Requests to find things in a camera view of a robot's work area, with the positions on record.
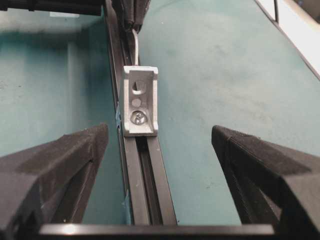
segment teal surface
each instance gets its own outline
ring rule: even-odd
[[[124,190],[104,20],[0,12],[0,156],[107,123],[109,144],[83,219],[124,224]]]
[[[214,125],[320,155],[320,82],[253,0],[153,0],[139,40],[179,224],[240,223]]]

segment aluminum corner bracket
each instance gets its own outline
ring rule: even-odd
[[[158,68],[124,66],[120,110],[125,137],[158,134]]]

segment mounting hole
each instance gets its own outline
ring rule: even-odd
[[[141,100],[139,98],[135,98],[132,100],[132,106],[134,106],[135,108],[140,108],[141,106]]]
[[[141,95],[141,94],[144,94],[146,91],[147,91],[147,84],[144,81],[138,80],[134,82],[132,86],[132,92],[134,95]]]

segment black clamp jaw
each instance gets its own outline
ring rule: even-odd
[[[106,124],[0,157],[0,239],[80,223],[108,144]]]
[[[320,157],[222,126],[212,145],[243,224],[320,239]]]

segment screw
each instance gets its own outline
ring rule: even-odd
[[[134,111],[131,115],[131,122],[142,125],[147,122],[147,116],[142,111]]]

